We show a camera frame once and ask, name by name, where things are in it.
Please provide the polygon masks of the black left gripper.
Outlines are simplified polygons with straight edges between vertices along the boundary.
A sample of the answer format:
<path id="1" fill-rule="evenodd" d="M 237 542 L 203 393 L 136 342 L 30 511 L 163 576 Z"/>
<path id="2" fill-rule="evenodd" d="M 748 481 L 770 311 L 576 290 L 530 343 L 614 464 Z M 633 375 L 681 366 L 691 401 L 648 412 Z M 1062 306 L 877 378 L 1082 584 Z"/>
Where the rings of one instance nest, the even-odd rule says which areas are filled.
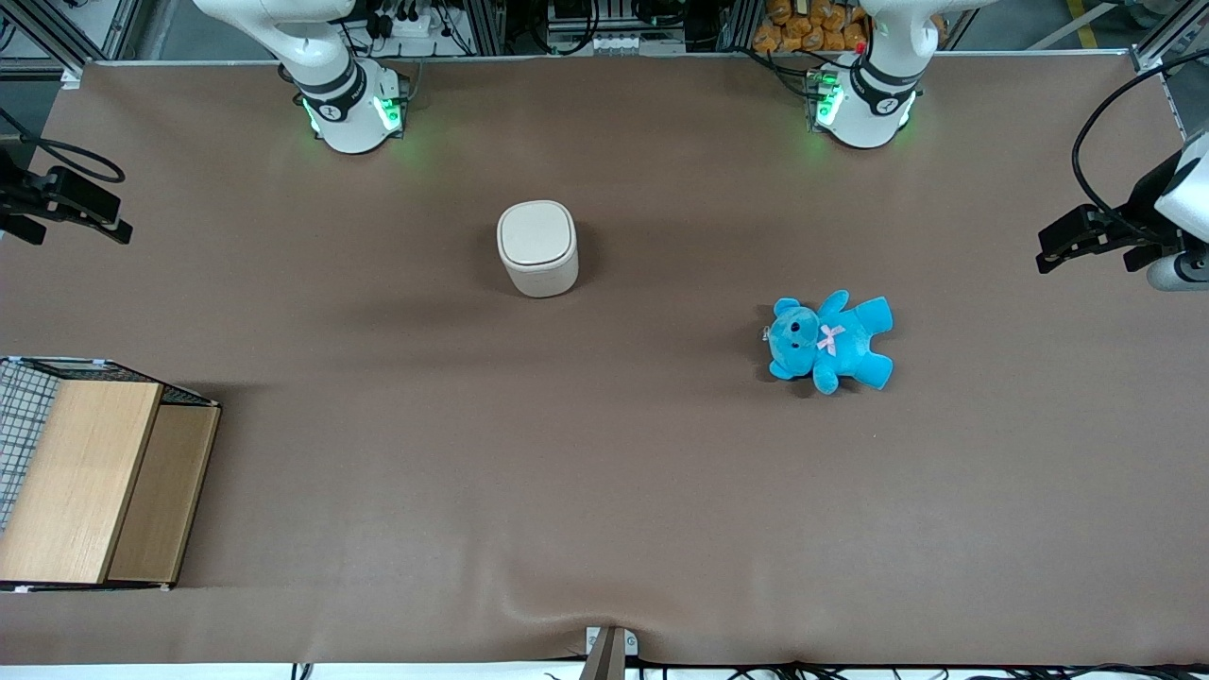
<path id="1" fill-rule="evenodd" d="M 1130 198 L 1115 207 L 1115 215 L 1094 204 L 1080 204 L 1039 232 L 1036 270 L 1052 271 L 1049 257 L 1083 257 L 1127 248 L 1127 272 L 1149 267 L 1182 250 L 1182 234 L 1162 217 L 1155 202 L 1169 177 L 1146 174 L 1132 188 Z"/>

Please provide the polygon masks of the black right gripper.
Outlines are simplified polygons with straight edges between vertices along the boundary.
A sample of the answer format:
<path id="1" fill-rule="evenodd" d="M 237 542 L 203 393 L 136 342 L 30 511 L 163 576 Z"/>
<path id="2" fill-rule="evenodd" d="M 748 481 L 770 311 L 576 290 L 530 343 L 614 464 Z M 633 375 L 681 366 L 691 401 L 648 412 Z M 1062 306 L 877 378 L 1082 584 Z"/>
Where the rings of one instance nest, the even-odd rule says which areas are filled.
<path id="1" fill-rule="evenodd" d="M 1 215 L 1 232 L 27 244 L 44 244 L 46 227 L 25 215 L 105 227 L 116 244 L 131 244 L 133 227 L 120 221 L 120 198 L 65 166 L 53 166 L 44 174 L 5 166 L 1 194 L 2 211 L 13 213 Z"/>

